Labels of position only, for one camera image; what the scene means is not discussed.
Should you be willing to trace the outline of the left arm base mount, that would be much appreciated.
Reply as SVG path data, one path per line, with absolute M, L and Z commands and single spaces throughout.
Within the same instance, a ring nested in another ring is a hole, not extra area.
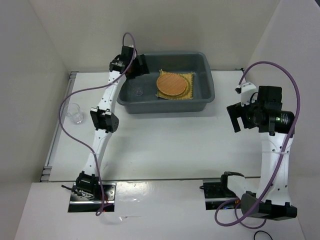
M 104 207 L 103 212 L 114 212 L 115 210 L 115 198 L 116 198 L 116 186 L 115 182 L 103 182 L 104 189 Z M 77 189 L 74 183 L 72 187 L 61 185 L 62 188 L 70 191 L 68 212 L 69 213 L 89 213 L 96 212 L 102 206 L 102 193 L 100 187 L 95 195 L 92 193 L 86 193 L 80 189 Z

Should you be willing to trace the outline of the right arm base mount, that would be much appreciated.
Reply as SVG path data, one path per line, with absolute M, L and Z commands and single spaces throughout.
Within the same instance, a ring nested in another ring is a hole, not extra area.
M 227 175 L 221 175 L 219 179 L 204 179 L 202 181 L 202 185 L 199 188 L 204 193 L 206 210 L 216 210 L 225 201 L 237 197 L 234 192 L 227 188 L 226 180 L 229 177 L 239 177 L 240 175 L 234 175 L 233 172 L 232 174 L 230 173 L 227 172 Z

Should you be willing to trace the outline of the square bamboo mat tray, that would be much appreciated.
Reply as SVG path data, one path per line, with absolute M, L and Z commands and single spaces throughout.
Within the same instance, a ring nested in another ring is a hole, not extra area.
M 161 69 L 156 80 L 156 96 L 166 100 L 193 99 L 193 75 L 193 72 L 173 73 Z

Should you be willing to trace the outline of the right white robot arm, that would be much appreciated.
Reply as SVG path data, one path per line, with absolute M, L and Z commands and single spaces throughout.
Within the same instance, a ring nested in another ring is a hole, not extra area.
M 240 199 L 243 218 L 282 221 L 296 218 L 297 207 L 291 203 L 288 190 L 289 157 L 294 139 L 296 117 L 282 110 L 281 103 L 237 103 L 227 108 L 235 132 L 244 128 L 258 128 L 262 147 L 260 182 L 252 188 L 244 175 L 225 172 L 219 184 L 220 193 L 233 193 Z

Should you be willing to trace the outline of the round orange woven plate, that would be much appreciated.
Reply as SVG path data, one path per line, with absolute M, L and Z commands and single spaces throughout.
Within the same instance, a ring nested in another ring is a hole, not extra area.
M 168 96 L 178 96 L 187 89 L 184 77 L 175 73 L 166 73 L 158 77 L 156 86 L 160 92 Z

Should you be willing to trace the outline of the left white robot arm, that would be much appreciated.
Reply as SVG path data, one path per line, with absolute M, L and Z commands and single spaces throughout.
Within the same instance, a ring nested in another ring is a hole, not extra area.
M 143 54 L 131 56 L 121 54 L 110 63 L 110 72 L 104 93 L 96 107 L 90 109 L 94 126 L 94 139 L 89 147 L 90 154 L 83 170 L 76 179 L 76 189 L 88 200 L 103 197 L 100 166 L 107 144 L 118 129 L 120 120 L 115 115 L 115 106 L 120 90 L 126 80 L 149 74 L 146 57 Z

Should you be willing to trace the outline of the clear plastic cup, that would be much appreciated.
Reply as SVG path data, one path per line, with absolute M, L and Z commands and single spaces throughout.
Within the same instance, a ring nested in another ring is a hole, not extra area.
M 135 96 L 142 96 L 144 94 L 144 89 L 141 86 L 133 87 L 132 92 Z
M 84 120 L 84 114 L 77 103 L 69 103 L 68 105 L 65 105 L 63 113 L 75 124 L 81 124 Z

